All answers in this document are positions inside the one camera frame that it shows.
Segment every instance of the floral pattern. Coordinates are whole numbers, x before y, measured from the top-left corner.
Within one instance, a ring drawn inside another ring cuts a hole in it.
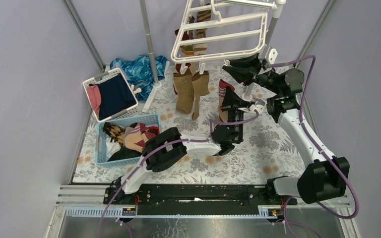
[[[161,130],[177,127],[187,135],[209,134],[209,119],[218,120],[218,82],[224,79],[233,84],[241,95],[244,87],[220,66],[209,66],[210,94],[201,97],[199,118],[176,112],[177,96],[173,92],[173,66],[166,71],[162,88],[157,91],[150,114],[161,116]],[[254,98],[269,98],[274,94],[256,85]],[[84,143],[78,157],[73,182],[111,182],[125,175],[133,165],[105,168],[94,163],[97,122],[91,117]],[[304,164],[287,133],[278,126],[266,110],[256,120],[244,125],[244,141],[225,156],[188,154],[169,169],[154,173],[146,183],[210,183],[210,184],[264,184],[269,178],[299,176]]]

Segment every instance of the wall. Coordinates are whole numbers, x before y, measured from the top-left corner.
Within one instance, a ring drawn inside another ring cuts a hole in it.
[[[271,45],[278,50],[278,61],[294,60],[298,56],[326,2],[287,1],[271,39]],[[147,54],[138,0],[73,0],[73,3],[105,63],[117,57],[134,60],[138,55]],[[199,1],[194,0],[193,3],[197,6]],[[180,27],[186,1],[147,0],[146,4],[154,51],[156,55],[170,59],[176,39],[174,30]],[[242,5],[220,8],[223,17],[258,10],[257,7]],[[259,28],[259,23],[251,21],[208,29],[207,36],[254,30],[256,26]],[[252,49],[255,46],[255,37],[212,42],[208,44],[208,53]]]
[[[42,237],[98,74],[61,0],[0,0],[0,237]]]
[[[321,139],[350,162],[362,237],[381,237],[381,2],[338,1],[309,53]]]

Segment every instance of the white plastic basket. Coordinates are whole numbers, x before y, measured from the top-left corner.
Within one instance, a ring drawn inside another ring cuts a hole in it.
[[[92,77],[90,79],[87,79],[82,83],[82,85],[84,86],[85,94],[87,94],[88,102],[90,102],[90,97],[88,96],[87,89],[90,87],[90,84],[100,84],[100,83],[106,82],[107,80],[110,80],[111,78],[117,76],[118,74],[122,75],[123,79],[125,80],[125,82],[128,86],[128,89],[130,90],[130,93],[132,93],[133,98],[135,99],[136,103],[134,105],[132,105],[126,109],[123,109],[122,111],[112,115],[111,117],[104,118],[102,120],[100,120],[98,115],[93,111],[93,115],[98,122],[104,122],[107,120],[112,120],[112,119],[117,119],[117,118],[127,118],[127,117],[131,117],[131,116],[135,115],[136,113],[138,113],[138,109],[136,108],[138,106],[138,100],[136,99],[134,93],[132,92],[132,90],[131,90],[128,82],[127,82],[128,77],[126,76],[125,72],[121,68],[111,69],[111,70],[104,72],[104,73],[102,73],[96,77]]]

